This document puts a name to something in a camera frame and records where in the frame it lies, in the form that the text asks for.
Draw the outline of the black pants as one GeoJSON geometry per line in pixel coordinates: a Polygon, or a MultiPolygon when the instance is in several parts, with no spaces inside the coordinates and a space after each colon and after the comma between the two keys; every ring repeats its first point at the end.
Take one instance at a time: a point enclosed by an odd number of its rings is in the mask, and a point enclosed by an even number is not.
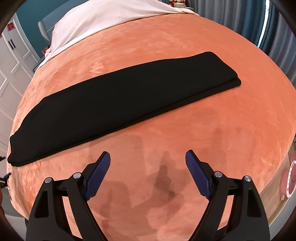
{"type": "Polygon", "coordinates": [[[30,164],[240,84],[213,52],[85,80],[43,98],[26,115],[10,138],[8,162],[30,164]]]}

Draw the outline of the pink round object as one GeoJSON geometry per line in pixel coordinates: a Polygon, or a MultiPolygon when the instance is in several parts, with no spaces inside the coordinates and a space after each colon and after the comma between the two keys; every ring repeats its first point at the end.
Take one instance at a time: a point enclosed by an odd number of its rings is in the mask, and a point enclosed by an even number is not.
{"type": "Polygon", "coordinates": [[[289,168],[286,168],[282,174],[280,183],[280,193],[286,198],[292,197],[295,192],[295,160],[292,161],[289,168]]]}

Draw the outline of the orange plush bed blanket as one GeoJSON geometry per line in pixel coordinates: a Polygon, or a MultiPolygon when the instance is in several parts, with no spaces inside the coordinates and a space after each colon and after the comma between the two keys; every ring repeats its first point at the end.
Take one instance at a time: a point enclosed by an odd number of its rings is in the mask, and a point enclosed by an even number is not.
{"type": "Polygon", "coordinates": [[[14,118],[16,131],[45,96],[132,65],[215,53],[241,85],[23,167],[8,166],[11,204],[29,217],[45,178],[66,179],[97,160],[111,166],[89,204],[109,240],[188,240],[206,208],[185,165],[193,150],[232,178],[249,175],[267,215],[280,200],[271,181],[295,136],[295,88],[278,66],[232,30],[192,14],[120,24],[40,67],[14,118]]]}

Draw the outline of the white panelled wardrobe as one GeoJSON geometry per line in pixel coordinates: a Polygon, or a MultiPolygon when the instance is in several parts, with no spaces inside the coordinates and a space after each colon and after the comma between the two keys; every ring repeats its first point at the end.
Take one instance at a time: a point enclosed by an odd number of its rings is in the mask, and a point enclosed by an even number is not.
{"type": "Polygon", "coordinates": [[[16,14],[1,33],[1,156],[7,155],[16,109],[33,78],[39,56],[30,44],[16,14]]]}

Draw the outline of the blue padded headboard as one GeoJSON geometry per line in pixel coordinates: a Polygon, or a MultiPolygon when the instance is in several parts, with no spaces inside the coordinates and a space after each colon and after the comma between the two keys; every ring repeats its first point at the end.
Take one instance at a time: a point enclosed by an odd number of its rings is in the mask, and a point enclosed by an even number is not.
{"type": "Polygon", "coordinates": [[[67,11],[68,10],[55,9],[38,22],[40,33],[48,43],[52,41],[52,32],[55,24],[62,19],[67,11]]]}

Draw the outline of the white bed sheet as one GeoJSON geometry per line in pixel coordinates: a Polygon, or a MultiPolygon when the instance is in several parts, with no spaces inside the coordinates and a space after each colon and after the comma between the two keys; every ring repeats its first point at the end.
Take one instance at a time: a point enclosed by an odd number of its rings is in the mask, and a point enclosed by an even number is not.
{"type": "Polygon", "coordinates": [[[187,8],[175,8],[157,0],[86,1],[72,8],[55,24],[50,48],[39,66],[42,67],[72,45],[102,30],[137,19],[167,14],[197,15],[187,8]]]}

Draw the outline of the plush toys by bed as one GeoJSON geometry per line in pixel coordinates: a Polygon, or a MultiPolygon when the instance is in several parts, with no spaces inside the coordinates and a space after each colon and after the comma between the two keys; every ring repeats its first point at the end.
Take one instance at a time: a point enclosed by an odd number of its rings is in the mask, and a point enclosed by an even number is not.
{"type": "Polygon", "coordinates": [[[169,0],[169,5],[175,8],[184,8],[186,6],[185,0],[169,0]]]}

